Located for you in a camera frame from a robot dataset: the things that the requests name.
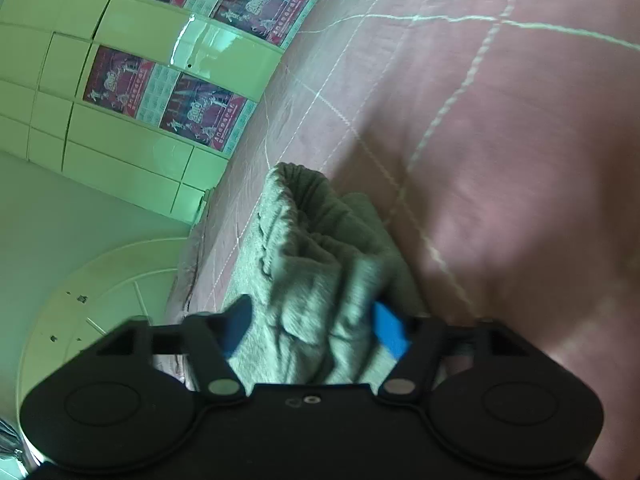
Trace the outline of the pale green wardrobe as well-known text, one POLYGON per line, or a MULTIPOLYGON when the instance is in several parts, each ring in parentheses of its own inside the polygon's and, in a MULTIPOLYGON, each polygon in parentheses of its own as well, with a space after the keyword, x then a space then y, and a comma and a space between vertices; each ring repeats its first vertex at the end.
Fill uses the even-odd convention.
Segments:
POLYGON ((317 0, 1 0, 1 147, 198 220, 317 0))

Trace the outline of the left red poster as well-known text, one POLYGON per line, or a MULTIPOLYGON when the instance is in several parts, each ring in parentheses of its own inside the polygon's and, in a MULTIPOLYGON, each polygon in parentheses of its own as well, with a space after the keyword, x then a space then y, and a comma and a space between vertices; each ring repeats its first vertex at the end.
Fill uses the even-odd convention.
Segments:
POLYGON ((82 99, 232 155, 256 103, 209 81, 97 46, 82 99))

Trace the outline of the cream curved headboard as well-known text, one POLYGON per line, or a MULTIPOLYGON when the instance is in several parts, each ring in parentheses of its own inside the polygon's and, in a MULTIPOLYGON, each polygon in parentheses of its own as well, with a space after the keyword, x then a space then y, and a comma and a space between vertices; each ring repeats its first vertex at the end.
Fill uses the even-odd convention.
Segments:
POLYGON ((18 370, 16 403, 79 352, 130 318, 166 323, 186 239, 158 238, 106 252, 73 272, 43 304, 18 370))

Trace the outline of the pink quilted bedspread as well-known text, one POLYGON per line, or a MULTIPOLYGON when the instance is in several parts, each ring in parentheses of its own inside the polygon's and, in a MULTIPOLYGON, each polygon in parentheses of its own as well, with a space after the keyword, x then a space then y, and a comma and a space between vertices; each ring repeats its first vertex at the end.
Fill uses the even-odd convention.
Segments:
POLYGON ((168 304, 219 309, 278 162, 370 197, 431 309, 498 318, 596 390, 639 474, 639 0, 319 0, 168 304))

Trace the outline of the grey-green knit pants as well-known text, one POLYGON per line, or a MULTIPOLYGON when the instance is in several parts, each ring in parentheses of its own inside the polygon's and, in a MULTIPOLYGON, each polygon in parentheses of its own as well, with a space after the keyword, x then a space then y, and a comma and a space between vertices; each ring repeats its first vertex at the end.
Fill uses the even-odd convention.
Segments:
POLYGON ((224 303, 250 296, 252 324, 231 365, 257 384, 382 384, 396 360, 375 342, 372 307, 427 307, 369 197, 338 195, 318 171, 267 174, 224 303))

